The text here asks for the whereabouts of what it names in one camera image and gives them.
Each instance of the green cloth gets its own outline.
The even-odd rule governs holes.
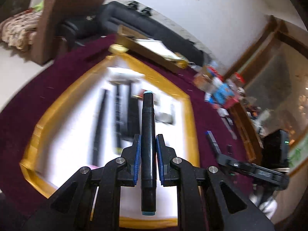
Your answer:
[[[39,4],[33,6],[35,11],[41,11],[44,8],[44,1],[41,1]]]

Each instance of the tiled floor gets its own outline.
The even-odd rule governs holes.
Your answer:
[[[42,67],[30,60],[29,53],[0,42],[0,112],[27,82],[49,65]]]

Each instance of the maroon carpet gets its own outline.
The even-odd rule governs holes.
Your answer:
[[[19,167],[36,123],[67,87],[110,54],[108,47],[114,41],[115,36],[110,35],[55,60],[52,66],[22,88],[0,113],[0,188],[10,203],[22,214],[29,216],[45,200],[24,179]],[[207,130],[213,132],[223,153],[230,144],[233,146],[234,157],[246,160],[241,140],[232,139],[216,111],[203,101],[203,93],[192,85],[194,75],[192,70],[183,70],[180,75],[174,75],[143,57],[136,55],[135,57],[164,75],[190,96],[197,128],[201,167],[216,165],[205,138],[204,132]],[[251,180],[242,176],[238,176],[238,186],[245,193],[249,193],[252,189]]]

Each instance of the light blue marker tip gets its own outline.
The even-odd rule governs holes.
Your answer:
[[[144,211],[142,211],[142,215],[152,215],[153,216],[153,215],[155,215],[155,212],[144,212]]]

